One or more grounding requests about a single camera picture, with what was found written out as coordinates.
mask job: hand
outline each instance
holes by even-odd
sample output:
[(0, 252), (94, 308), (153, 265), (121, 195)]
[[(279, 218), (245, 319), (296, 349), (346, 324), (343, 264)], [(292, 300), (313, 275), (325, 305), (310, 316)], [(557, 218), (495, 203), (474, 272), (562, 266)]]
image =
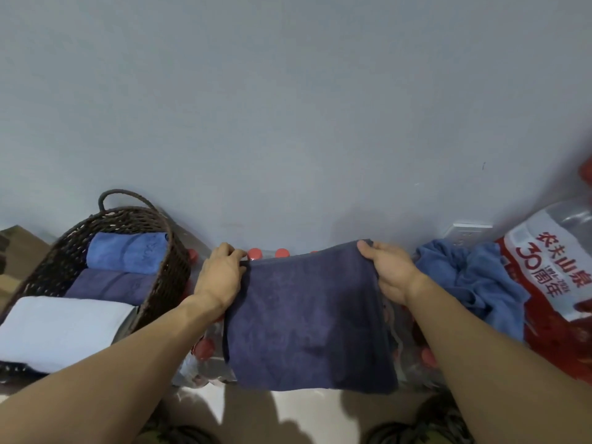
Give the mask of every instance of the hand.
[(246, 268), (239, 266), (239, 262), (245, 255), (245, 251), (228, 243), (215, 248), (203, 263), (194, 294), (211, 296), (226, 310), (241, 289), (241, 277)]
[(382, 294), (397, 304), (406, 305), (411, 285), (423, 276), (409, 254), (399, 246), (379, 241), (374, 241), (372, 247), (365, 241), (359, 241), (358, 250), (366, 259), (374, 262)]

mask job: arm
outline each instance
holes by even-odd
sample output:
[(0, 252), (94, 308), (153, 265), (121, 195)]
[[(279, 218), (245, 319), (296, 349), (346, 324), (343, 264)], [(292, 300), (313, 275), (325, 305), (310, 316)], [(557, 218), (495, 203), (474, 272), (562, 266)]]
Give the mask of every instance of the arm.
[(244, 251), (223, 243), (203, 264), (193, 296), (148, 326), (0, 404), (7, 443), (129, 443), (178, 366), (239, 290)]
[(408, 306), (480, 444), (592, 440), (592, 388), (499, 333), (415, 268), (402, 249), (358, 243), (381, 291)]

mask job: wall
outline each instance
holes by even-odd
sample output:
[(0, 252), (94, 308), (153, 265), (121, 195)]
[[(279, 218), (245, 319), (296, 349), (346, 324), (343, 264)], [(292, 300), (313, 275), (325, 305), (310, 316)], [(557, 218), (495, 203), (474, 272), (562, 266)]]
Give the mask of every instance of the wall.
[[(581, 189), (592, 0), (0, 0), (0, 220), (412, 247)], [(110, 205), (123, 204), (118, 198)]]

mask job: dark brown woven basket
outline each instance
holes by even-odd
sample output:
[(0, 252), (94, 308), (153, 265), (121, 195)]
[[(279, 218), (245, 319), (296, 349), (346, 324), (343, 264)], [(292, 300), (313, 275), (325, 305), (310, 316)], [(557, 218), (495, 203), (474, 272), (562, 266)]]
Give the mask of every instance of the dark brown woven basket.
[[(148, 207), (118, 207), (106, 210), (103, 201), (108, 195), (123, 193), (144, 202)], [(51, 247), (33, 273), (19, 285), (0, 315), (0, 324), (12, 306), (24, 296), (62, 297), (86, 266), (86, 251), (97, 232), (138, 234), (165, 232), (168, 248), (160, 264), (152, 291), (141, 305), (128, 334), (150, 324), (181, 301), (191, 272), (189, 255), (169, 222), (144, 197), (128, 190), (109, 190), (99, 196), (100, 212), (76, 224)], [(25, 365), (0, 362), (0, 382), (10, 381), (12, 375), (31, 372)]]

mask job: person's left arm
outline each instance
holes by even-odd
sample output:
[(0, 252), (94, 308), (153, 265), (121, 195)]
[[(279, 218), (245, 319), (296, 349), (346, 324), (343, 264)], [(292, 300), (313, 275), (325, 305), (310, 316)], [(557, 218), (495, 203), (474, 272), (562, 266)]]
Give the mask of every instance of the person's left arm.
[(205, 329), (232, 303), (246, 255), (223, 243), (203, 264), (193, 296), (122, 341), (33, 383), (0, 404), (2, 440), (129, 443)]

